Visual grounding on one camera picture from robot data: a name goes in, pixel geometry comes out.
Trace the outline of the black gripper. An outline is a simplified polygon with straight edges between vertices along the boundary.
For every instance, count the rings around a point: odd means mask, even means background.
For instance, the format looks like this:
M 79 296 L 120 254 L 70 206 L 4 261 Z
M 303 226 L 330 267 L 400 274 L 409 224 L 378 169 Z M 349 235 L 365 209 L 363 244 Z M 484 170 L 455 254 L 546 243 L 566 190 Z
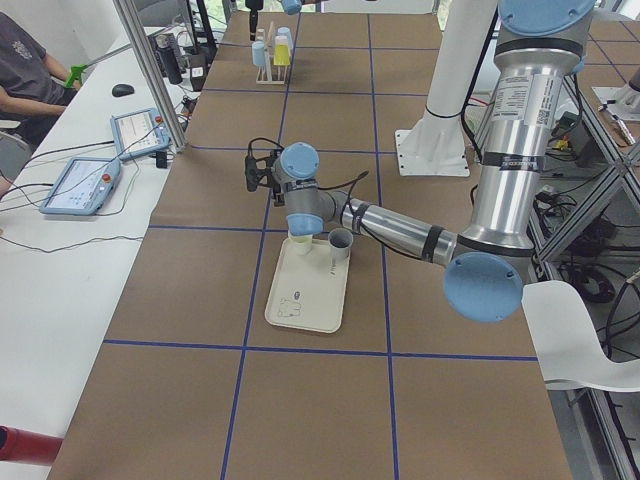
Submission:
M 258 11 L 264 8 L 264 0 L 245 0 L 245 6 L 250 10 L 249 12 L 249 34 L 250 40 L 256 40 L 257 26 L 258 26 Z
M 275 206 L 285 205 L 285 199 L 284 199 L 284 193 L 282 191 L 281 181 L 276 171 L 276 166 L 278 164 L 278 159 L 281 152 L 282 152 L 281 149 L 273 149 L 270 152 L 270 155 L 267 159 L 267 169 L 268 169 L 267 184 L 271 189 L 272 200 Z

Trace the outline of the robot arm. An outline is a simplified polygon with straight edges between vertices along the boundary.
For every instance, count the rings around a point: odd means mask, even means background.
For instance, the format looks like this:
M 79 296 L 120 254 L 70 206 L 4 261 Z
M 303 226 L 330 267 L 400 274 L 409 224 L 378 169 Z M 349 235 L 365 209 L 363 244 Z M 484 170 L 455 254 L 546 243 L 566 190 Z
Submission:
M 323 0 L 282 0 L 280 4 L 283 11 L 288 15 L 301 12 L 306 5 L 320 4 Z M 264 8 L 263 0 L 246 0 L 245 6 L 249 9 L 249 37 L 251 41 L 256 40 L 259 12 Z
M 465 177 L 462 130 L 475 74 L 487 51 L 499 80 L 479 154 L 480 178 L 468 226 L 453 233 L 355 199 L 316 181 L 317 151 L 302 142 L 276 149 L 263 170 L 247 167 L 247 186 L 270 188 L 287 210 L 289 231 L 319 233 L 335 222 L 402 255 L 440 265 L 444 293 L 479 322 L 509 317 L 521 304 L 533 252 L 526 229 L 553 129 L 563 80 L 583 61 L 590 1 L 455 1 L 422 118 L 396 134 L 404 176 Z

